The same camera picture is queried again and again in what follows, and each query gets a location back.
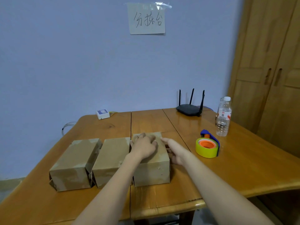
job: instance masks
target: water bottle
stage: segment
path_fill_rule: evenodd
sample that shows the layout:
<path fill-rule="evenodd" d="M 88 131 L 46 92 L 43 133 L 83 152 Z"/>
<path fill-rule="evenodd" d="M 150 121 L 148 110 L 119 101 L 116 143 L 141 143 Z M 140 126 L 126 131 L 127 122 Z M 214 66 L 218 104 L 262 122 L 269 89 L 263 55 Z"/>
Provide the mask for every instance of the water bottle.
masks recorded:
<path fill-rule="evenodd" d="M 230 118 L 231 118 L 231 98 L 226 96 L 220 101 L 217 114 L 217 135 L 227 136 Z"/>

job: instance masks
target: forearm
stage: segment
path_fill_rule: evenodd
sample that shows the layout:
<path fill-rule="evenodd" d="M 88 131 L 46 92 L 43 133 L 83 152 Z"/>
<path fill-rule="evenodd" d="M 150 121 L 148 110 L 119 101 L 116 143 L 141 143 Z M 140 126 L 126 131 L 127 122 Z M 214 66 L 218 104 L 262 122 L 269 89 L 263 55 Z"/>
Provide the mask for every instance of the forearm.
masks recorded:
<path fill-rule="evenodd" d="M 192 153 L 186 154 L 183 166 L 219 224 L 273 224 Z"/>
<path fill-rule="evenodd" d="M 129 153 L 114 176 L 73 224 L 117 224 L 133 173 L 140 161 Z"/>

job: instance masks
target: orange tape core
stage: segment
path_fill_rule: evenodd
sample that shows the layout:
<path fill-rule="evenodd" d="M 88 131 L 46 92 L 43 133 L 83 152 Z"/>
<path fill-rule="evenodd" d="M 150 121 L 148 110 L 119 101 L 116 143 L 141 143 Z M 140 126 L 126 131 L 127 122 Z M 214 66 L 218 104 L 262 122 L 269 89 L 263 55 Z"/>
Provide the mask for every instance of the orange tape core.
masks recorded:
<path fill-rule="evenodd" d="M 214 148 L 215 147 L 214 143 L 212 143 L 209 140 L 201 140 L 201 141 L 199 141 L 199 144 L 205 148 Z"/>

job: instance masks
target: white modem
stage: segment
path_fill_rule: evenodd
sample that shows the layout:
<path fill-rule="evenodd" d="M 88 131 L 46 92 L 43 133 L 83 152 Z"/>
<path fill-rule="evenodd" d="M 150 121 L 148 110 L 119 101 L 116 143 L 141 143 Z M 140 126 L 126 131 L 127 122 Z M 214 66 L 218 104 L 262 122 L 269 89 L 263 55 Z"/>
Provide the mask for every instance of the white modem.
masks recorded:
<path fill-rule="evenodd" d="M 98 116 L 98 119 L 104 119 L 104 118 L 109 118 L 110 117 L 110 114 L 107 110 L 98 110 L 96 112 L 96 115 Z"/>

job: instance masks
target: cardboard box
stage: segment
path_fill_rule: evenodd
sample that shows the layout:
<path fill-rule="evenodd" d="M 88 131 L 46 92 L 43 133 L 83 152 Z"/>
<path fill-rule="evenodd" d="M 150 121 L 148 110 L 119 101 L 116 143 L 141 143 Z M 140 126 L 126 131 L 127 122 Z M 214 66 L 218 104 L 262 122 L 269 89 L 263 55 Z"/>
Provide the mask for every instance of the cardboard box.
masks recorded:
<path fill-rule="evenodd" d="M 129 153 L 130 137 L 106 139 L 92 169 L 92 179 L 102 188 L 121 166 Z"/>
<path fill-rule="evenodd" d="M 165 144 L 161 141 L 161 132 L 149 132 L 155 135 L 158 149 L 150 157 L 143 159 L 133 174 L 135 187 L 170 183 L 170 158 Z"/>
<path fill-rule="evenodd" d="M 102 147 L 100 139 L 74 140 L 49 171 L 50 185 L 59 191 L 92 186 L 89 174 Z"/>

